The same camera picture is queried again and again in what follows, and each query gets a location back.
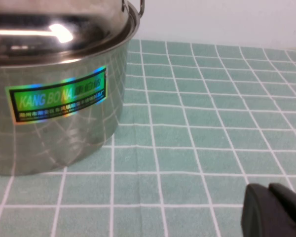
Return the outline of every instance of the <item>pot handle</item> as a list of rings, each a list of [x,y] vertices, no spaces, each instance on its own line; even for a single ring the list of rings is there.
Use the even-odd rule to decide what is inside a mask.
[[[140,12],[139,12],[140,18],[143,16],[144,11],[145,11],[145,0],[140,0]]]

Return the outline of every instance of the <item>grid pattern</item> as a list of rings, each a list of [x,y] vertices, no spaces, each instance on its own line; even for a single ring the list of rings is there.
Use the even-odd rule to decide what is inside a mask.
[[[127,70],[106,145],[0,177],[0,236],[240,237],[246,184],[296,191],[296,51],[133,40]]]

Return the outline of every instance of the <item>green tablecloth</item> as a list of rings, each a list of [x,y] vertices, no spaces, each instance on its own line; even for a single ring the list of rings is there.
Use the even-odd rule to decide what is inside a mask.
[[[65,172],[0,177],[0,237],[240,237],[246,184],[296,191],[296,51],[129,51],[115,135]]]

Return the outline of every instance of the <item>black object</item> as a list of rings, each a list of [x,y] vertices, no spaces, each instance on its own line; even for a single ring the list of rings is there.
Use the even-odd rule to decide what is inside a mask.
[[[244,237],[296,237],[296,193],[281,184],[249,184],[241,226]]]

